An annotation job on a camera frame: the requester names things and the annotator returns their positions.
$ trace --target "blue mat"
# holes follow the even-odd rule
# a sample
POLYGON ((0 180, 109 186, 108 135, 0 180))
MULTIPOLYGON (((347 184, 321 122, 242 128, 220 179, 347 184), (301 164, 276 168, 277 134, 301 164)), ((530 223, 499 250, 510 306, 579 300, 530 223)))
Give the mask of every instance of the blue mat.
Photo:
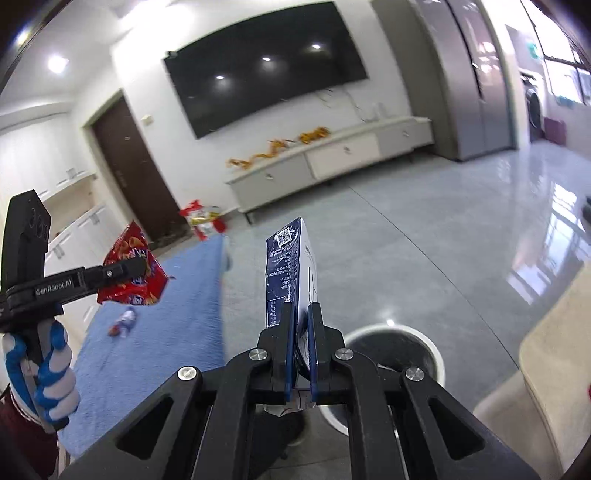
POLYGON ((71 455, 80 456, 180 367, 225 364, 222 255, 223 237, 216 235, 163 262, 176 279, 158 304, 135 307, 138 320, 127 338, 107 335, 127 305, 109 301, 99 309, 74 366, 80 406, 59 432, 71 455))

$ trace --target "brown door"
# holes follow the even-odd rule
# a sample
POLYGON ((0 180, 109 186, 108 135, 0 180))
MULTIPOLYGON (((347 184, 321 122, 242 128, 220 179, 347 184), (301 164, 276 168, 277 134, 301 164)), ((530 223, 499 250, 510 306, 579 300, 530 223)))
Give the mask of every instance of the brown door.
POLYGON ((92 129, 117 183, 152 241, 178 231, 185 220, 164 183, 121 97, 92 129))

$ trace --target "triangular cutout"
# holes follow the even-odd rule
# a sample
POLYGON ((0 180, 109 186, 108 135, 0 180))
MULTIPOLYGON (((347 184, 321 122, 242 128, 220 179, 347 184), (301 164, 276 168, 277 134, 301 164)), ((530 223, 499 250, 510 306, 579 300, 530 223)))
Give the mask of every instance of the triangular cutout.
POLYGON ((173 404, 174 400, 172 398, 163 398, 138 423, 119 438, 117 448, 140 460, 149 459, 173 404))
POLYGON ((484 440, 449 411, 438 398, 429 399, 429 407, 452 459, 461 460, 484 448, 484 440))

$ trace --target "qr code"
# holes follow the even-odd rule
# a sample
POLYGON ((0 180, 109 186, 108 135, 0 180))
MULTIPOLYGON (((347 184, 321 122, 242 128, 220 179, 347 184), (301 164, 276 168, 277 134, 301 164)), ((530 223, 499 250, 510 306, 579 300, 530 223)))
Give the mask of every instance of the qr code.
POLYGON ((291 228, 284 228, 281 232, 276 234, 275 240, 277 240, 277 245, 279 245, 279 248, 282 248, 283 245, 291 242, 291 228))

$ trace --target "crumpled snack wrapper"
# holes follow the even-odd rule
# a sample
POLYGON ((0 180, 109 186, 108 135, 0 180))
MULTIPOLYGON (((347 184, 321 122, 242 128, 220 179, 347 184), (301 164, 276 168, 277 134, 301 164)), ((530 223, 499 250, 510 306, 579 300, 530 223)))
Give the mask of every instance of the crumpled snack wrapper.
POLYGON ((98 291, 97 302, 118 301, 131 305, 153 305, 158 303, 168 277, 154 254, 148 248, 148 242, 137 223, 131 222, 119 236, 103 265, 116 263, 128 258, 141 257, 146 260, 146 274, 126 283, 112 285, 98 291))

